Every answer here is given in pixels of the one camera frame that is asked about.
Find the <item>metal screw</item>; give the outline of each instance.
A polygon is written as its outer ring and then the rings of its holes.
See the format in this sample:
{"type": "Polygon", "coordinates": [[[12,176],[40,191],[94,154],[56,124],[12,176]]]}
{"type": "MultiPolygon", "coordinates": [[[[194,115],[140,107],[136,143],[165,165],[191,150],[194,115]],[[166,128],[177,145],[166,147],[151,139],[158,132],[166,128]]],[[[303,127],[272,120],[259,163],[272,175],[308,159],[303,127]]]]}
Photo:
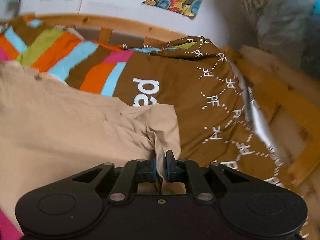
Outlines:
{"type": "Polygon", "coordinates": [[[213,199],[213,195],[210,193],[200,193],[198,195],[198,199],[203,200],[203,201],[209,201],[213,199]]]}
{"type": "Polygon", "coordinates": [[[113,193],[109,197],[113,201],[122,201],[125,199],[125,194],[122,193],[113,193]]]}
{"type": "Polygon", "coordinates": [[[166,203],[166,201],[165,201],[165,199],[159,199],[159,200],[158,200],[158,203],[159,203],[159,204],[164,204],[164,203],[166,203]]]}

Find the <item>beige fabric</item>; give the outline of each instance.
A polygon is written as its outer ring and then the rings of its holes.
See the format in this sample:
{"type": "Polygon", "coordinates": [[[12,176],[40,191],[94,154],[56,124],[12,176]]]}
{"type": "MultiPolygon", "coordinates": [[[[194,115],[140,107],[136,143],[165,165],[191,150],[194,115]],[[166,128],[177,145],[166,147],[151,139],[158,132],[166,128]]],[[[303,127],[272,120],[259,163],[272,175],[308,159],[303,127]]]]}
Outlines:
{"type": "Polygon", "coordinates": [[[155,149],[178,158],[172,106],[128,106],[73,89],[17,63],[0,63],[0,208],[19,227],[18,199],[37,187],[104,162],[123,166],[155,149]]]}

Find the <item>pink stripe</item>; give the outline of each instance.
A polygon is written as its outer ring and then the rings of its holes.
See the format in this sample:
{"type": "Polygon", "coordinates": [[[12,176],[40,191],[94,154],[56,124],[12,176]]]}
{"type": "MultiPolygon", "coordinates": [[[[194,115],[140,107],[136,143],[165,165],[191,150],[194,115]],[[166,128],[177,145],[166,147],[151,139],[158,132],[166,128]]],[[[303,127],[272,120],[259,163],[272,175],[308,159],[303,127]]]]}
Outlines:
{"type": "Polygon", "coordinates": [[[19,240],[23,237],[10,220],[4,215],[0,209],[0,239],[1,240],[19,240]]]}
{"type": "Polygon", "coordinates": [[[5,52],[5,50],[0,46],[0,60],[5,60],[5,61],[10,61],[10,57],[8,54],[5,52]]]}
{"type": "Polygon", "coordinates": [[[118,62],[127,62],[131,55],[134,53],[134,50],[124,50],[120,52],[111,52],[111,54],[104,59],[105,63],[118,63],[118,62]]]}

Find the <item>light blue stripe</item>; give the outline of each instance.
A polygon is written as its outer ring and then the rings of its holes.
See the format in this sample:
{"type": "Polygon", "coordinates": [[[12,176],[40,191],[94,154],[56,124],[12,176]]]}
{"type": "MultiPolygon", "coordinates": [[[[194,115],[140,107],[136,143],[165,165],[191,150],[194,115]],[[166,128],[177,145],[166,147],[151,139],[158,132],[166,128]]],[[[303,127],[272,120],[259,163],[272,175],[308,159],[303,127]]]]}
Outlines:
{"type": "Polygon", "coordinates": [[[32,28],[37,28],[42,24],[43,24],[43,21],[40,21],[40,20],[32,20],[31,22],[27,23],[27,25],[32,27],[32,28]]]}
{"type": "MultiPolygon", "coordinates": [[[[163,50],[172,50],[172,49],[181,49],[181,48],[165,48],[163,50]]],[[[153,51],[161,51],[158,48],[143,48],[143,49],[134,48],[134,49],[129,49],[129,50],[135,50],[135,51],[139,51],[139,52],[143,52],[143,53],[149,53],[149,54],[151,52],[153,52],[153,51]]]]}
{"type": "Polygon", "coordinates": [[[139,52],[143,52],[143,53],[150,53],[150,52],[153,52],[153,51],[160,51],[160,49],[157,49],[157,48],[145,48],[145,49],[134,48],[134,49],[129,49],[129,50],[135,50],[135,51],[139,51],[139,52]]]}
{"type": "Polygon", "coordinates": [[[68,56],[60,60],[56,65],[54,65],[48,73],[54,75],[60,80],[66,80],[69,71],[78,65],[81,61],[87,59],[92,53],[97,49],[98,44],[91,41],[83,41],[79,43],[68,56]]]}
{"type": "Polygon", "coordinates": [[[13,28],[10,27],[4,33],[6,39],[14,46],[17,52],[23,53],[27,50],[27,45],[23,40],[14,32],[13,28]]]}
{"type": "Polygon", "coordinates": [[[119,77],[125,67],[126,62],[119,62],[111,71],[110,75],[108,76],[101,94],[106,97],[111,97],[115,92],[116,85],[118,83],[119,77]]]}

